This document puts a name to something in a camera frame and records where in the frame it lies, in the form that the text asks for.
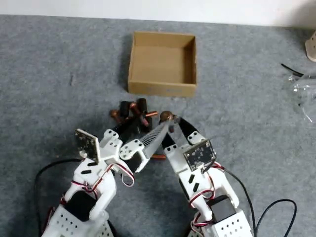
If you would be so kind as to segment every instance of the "small object pile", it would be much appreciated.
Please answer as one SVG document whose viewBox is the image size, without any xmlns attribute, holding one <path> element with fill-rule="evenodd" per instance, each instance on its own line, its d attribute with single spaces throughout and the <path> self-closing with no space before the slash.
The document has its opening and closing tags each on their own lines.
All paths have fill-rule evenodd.
<svg viewBox="0 0 316 237">
<path fill-rule="evenodd" d="M 147 101 L 145 98 L 139 98 L 137 101 L 121 101 L 118 110 L 111 110 L 110 116 L 117 124 L 139 116 L 140 125 L 134 129 L 135 134 L 148 133 L 153 129 L 153 116 L 158 115 L 157 111 L 148 112 Z M 154 154 L 154 159 L 165 159 L 165 155 Z"/>
</svg>

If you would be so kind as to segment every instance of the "white wall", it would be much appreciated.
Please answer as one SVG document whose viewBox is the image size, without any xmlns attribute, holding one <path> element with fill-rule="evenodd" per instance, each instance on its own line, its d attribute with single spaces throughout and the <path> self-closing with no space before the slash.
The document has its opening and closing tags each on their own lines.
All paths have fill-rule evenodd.
<svg viewBox="0 0 316 237">
<path fill-rule="evenodd" d="M 0 0 L 0 14 L 316 28 L 316 0 Z"/>
</svg>

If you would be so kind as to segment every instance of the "copper-colored cylinder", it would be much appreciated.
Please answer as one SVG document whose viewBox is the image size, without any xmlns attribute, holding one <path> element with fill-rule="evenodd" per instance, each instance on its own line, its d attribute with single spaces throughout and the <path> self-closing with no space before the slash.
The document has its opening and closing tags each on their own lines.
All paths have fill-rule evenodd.
<svg viewBox="0 0 316 237">
<path fill-rule="evenodd" d="M 166 155 L 153 154 L 153 159 L 166 159 Z"/>
<path fill-rule="evenodd" d="M 151 111 L 151 112 L 148 112 L 147 114 L 145 114 L 145 117 L 152 117 L 152 116 L 155 116 L 157 114 L 158 114 L 157 111 Z"/>
<path fill-rule="evenodd" d="M 134 115 L 140 115 L 140 111 L 139 111 L 138 108 L 137 108 L 136 102 L 130 103 L 129 108 L 130 108 L 130 110 L 132 111 L 132 113 L 133 113 Z"/>
<path fill-rule="evenodd" d="M 117 123 L 120 123 L 121 122 L 121 119 L 119 118 L 119 111 L 118 110 L 111 110 L 110 111 L 110 116 L 112 118 L 114 118 L 114 120 L 117 122 Z"/>
<path fill-rule="evenodd" d="M 141 113 L 139 112 L 139 109 L 137 108 L 137 104 L 136 104 L 135 102 L 130 103 L 129 108 L 130 108 L 130 110 L 132 111 L 132 113 L 133 113 L 135 116 L 141 114 Z M 143 124 L 145 127 L 148 127 L 148 126 L 149 126 L 149 123 L 147 122 L 147 120 L 144 118 L 143 115 L 140 116 L 140 120 L 141 120 L 142 124 Z"/>
</svg>

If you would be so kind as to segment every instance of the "clear plastic bag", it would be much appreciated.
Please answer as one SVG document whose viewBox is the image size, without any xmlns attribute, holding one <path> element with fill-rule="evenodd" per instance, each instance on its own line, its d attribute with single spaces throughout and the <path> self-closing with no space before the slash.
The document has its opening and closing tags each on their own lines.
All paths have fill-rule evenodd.
<svg viewBox="0 0 316 237">
<path fill-rule="evenodd" d="M 292 90 L 299 99 L 298 105 L 310 122 L 316 122 L 316 76 L 290 76 Z"/>
</svg>

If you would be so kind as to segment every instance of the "red and white wire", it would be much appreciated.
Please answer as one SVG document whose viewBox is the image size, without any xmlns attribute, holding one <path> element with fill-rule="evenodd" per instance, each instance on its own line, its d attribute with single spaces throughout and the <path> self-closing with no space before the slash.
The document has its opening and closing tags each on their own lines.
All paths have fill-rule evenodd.
<svg viewBox="0 0 316 237">
<path fill-rule="evenodd" d="M 223 166 L 220 163 L 218 163 L 217 161 L 215 161 L 213 168 L 220 168 L 220 169 L 222 169 Z"/>
<path fill-rule="evenodd" d="M 124 173 L 132 180 L 132 183 L 131 184 L 128 184 L 124 181 L 124 176 L 122 175 L 122 183 L 125 185 L 125 186 L 128 186 L 128 187 L 132 187 L 135 183 L 135 177 L 133 175 L 133 173 L 128 170 L 126 167 L 124 167 L 123 165 L 121 164 L 118 164 L 118 163 L 113 163 L 112 165 L 114 166 L 117 166 L 119 169 L 121 169 L 122 171 L 124 171 Z"/>
<path fill-rule="evenodd" d="M 211 222 L 211 221 L 198 222 L 198 219 L 200 218 L 200 216 L 201 216 L 200 212 L 195 214 L 195 217 L 192 221 L 192 225 L 194 225 L 195 227 L 204 227 L 204 226 L 207 226 Z"/>
<path fill-rule="evenodd" d="M 92 190 L 87 184 L 81 184 L 75 180 L 72 180 L 71 181 L 72 184 L 76 184 L 78 186 L 81 186 L 82 189 L 84 189 L 87 193 L 93 193 L 94 194 L 94 197 L 95 199 L 97 200 L 98 199 L 98 195 L 97 195 L 97 192 L 95 190 Z"/>
<path fill-rule="evenodd" d="M 205 193 L 209 193 L 209 192 L 213 192 L 211 189 L 204 189 L 200 192 L 198 192 L 197 194 L 195 194 L 190 200 L 189 200 L 189 205 L 191 205 L 191 207 L 194 208 L 192 202 L 194 202 L 194 200 L 196 200 L 199 196 L 205 194 Z"/>
<path fill-rule="evenodd" d="M 193 232 L 197 233 L 200 237 L 204 237 L 204 235 L 193 226 L 193 221 L 191 221 L 190 226 Z"/>
<path fill-rule="evenodd" d="M 134 177 L 133 173 L 132 173 L 130 170 L 128 170 L 126 167 L 124 167 L 123 165 L 118 164 L 118 163 L 112 163 L 112 164 L 110 164 L 110 165 L 105 169 L 105 171 L 104 171 L 104 173 L 102 174 L 102 176 L 101 176 L 101 177 L 97 180 L 97 182 L 95 182 L 95 184 L 92 186 L 92 188 L 89 187 L 89 186 L 87 186 L 87 185 L 85 185 L 85 184 L 78 183 L 78 182 L 76 182 L 76 181 L 72 181 L 72 183 L 82 186 L 82 187 L 85 189 L 85 191 L 86 191 L 87 193 L 92 193 L 92 192 L 93 192 L 94 195 L 95 195 L 96 198 L 97 198 L 97 193 L 96 193 L 95 189 L 97 188 L 97 186 L 98 186 L 98 185 L 100 184 L 100 182 L 102 181 L 103 176 L 104 176 L 107 172 L 109 172 L 109 170 L 110 170 L 113 166 L 117 166 L 120 170 L 124 171 L 124 173 L 125 173 L 128 177 L 131 178 L 132 183 L 131 183 L 131 184 L 128 184 L 128 183 L 124 182 L 123 176 L 122 176 L 122 182 L 123 182 L 126 186 L 128 186 L 128 187 L 132 187 L 132 186 L 134 185 L 134 183 L 135 183 L 135 177 Z"/>
</svg>

